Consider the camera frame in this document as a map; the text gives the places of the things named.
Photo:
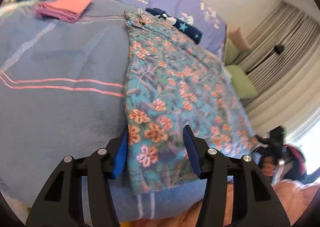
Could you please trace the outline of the right hand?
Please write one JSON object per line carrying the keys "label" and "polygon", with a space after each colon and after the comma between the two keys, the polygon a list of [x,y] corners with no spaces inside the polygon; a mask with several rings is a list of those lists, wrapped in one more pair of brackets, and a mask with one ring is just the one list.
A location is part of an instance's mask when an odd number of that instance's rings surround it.
{"label": "right hand", "polygon": [[262,172],[266,177],[273,177],[276,171],[276,166],[274,165],[274,158],[272,156],[265,157],[262,164]]}

